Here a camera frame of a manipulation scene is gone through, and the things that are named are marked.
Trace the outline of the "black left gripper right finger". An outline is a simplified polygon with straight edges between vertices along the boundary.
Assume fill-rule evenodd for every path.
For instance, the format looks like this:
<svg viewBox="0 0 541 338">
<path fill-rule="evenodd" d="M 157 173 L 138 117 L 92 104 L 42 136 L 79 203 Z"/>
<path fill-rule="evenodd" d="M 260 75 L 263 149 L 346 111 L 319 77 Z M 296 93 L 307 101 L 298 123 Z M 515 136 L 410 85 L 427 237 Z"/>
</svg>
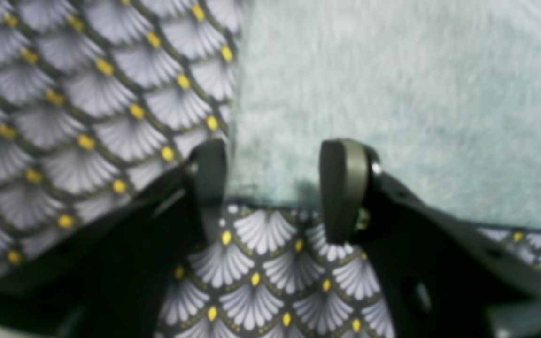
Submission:
<svg viewBox="0 0 541 338">
<path fill-rule="evenodd" d="M 367 255 L 397 338 L 541 338 L 541 272 L 425 204 L 373 147 L 324 140 L 319 176 L 326 238 Z"/>
</svg>

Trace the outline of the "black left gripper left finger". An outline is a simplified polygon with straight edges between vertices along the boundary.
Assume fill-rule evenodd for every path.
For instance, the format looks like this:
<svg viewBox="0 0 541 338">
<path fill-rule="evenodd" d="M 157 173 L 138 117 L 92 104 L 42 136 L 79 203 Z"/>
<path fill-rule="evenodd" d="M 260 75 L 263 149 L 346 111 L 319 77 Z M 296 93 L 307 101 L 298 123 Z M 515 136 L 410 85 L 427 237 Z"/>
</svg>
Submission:
<svg viewBox="0 0 541 338">
<path fill-rule="evenodd" d="M 130 203 L 0 277 L 0 327 L 44 338 L 150 338 L 173 268 L 217 234 L 227 146 L 209 139 Z"/>
</svg>

